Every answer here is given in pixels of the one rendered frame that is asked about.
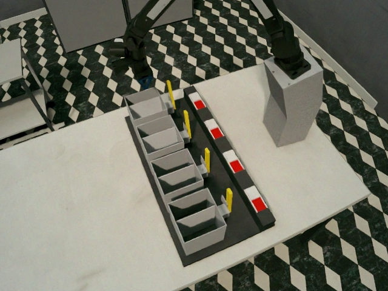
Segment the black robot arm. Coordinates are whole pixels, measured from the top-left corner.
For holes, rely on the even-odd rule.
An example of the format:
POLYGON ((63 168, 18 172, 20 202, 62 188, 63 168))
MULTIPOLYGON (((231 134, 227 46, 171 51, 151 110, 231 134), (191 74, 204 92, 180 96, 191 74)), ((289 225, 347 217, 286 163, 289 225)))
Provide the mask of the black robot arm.
MULTIPOLYGON (((114 74, 122 78, 131 66, 134 74, 142 73, 146 49, 142 41, 153 24, 176 0, 149 0, 143 9, 128 23, 123 38, 112 38, 110 56, 121 59, 112 61, 114 74), (123 39, 123 40, 122 40, 123 39), (139 45, 140 44, 140 45, 139 45), (132 59, 138 60, 133 61, 132 59)), ((249 0, 271 38, 274 63, 292 80, 311 69, 304 59, 304 52, 294 37, 292 24, 280 15, 273 0, 249 0), (299 52, 298 52, 299 50, 299 52), (293 55, 294 54, 294 55, 293 55)))

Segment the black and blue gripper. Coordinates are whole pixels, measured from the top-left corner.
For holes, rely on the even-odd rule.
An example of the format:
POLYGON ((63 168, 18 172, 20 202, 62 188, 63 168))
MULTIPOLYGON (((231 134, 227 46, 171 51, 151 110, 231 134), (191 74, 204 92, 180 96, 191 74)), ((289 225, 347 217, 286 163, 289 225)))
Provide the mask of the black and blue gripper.
POLYGON ((142 67, 143 67, 143 71, 142 73, 138 73, 138 74, 134 74, 133 70, 132 70, 132 73, 134 74, 135 78, 136 78, 136 81, 144 88, 144 89, 148 89, 149 88, 149 85, 150 85, 150 82, 151 80, 153 79, 153 71, 151 69, 151 67, 149 66, 149 63, 147 62, 147 56, 145 56, 143 59, 139 60, 142 62, 142 67), (144 80, 145 79, 145 80, 144 80), (145 86, 144 84, 146 83, 146 79, 148 79, 147 81, 147 85, 145 86))

